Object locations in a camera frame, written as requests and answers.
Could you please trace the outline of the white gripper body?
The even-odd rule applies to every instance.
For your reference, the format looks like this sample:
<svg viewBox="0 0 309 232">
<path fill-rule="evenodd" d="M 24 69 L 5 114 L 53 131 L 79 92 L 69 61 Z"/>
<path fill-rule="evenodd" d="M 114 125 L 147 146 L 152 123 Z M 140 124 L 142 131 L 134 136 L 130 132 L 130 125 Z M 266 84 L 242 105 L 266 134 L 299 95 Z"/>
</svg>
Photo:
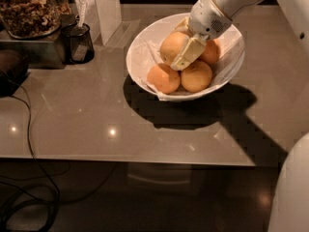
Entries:
<svg viewBox="0 0 309 232">
<path fill-rule="evenodd" d="M 232 24 L 213 0 L 198 0 L 188 18 L 188 28 L 204 40 L 220 37 Z"/>
</svg>

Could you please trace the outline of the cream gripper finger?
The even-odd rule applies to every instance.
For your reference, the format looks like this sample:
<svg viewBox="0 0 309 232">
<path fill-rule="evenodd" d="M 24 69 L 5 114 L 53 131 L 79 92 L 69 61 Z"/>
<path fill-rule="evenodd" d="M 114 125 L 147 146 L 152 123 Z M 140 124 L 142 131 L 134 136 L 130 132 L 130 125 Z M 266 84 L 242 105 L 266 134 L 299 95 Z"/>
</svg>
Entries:
<svg viewBox="0 0 309 232">
<path fill-rule="evenodd" d="M 188 26 L 187 16 L 183 18 L 182 21 L 176 25 L 176 27 L 174 28 L 174 31 L 184 33 L 189 37 L 193 35 L 193 33 L 190 31 L 189 26 Z"/>
<path fill-rule="evenodd" d="M 207 38 L 200 34 L 195 34 L 193 37 L 186 37 L 180 52 L 176 55 L 171 64 L 171 68 L 175 71 L 183 71 L 186 69 L 204 52 L 206 44 Z"/>
</svg>

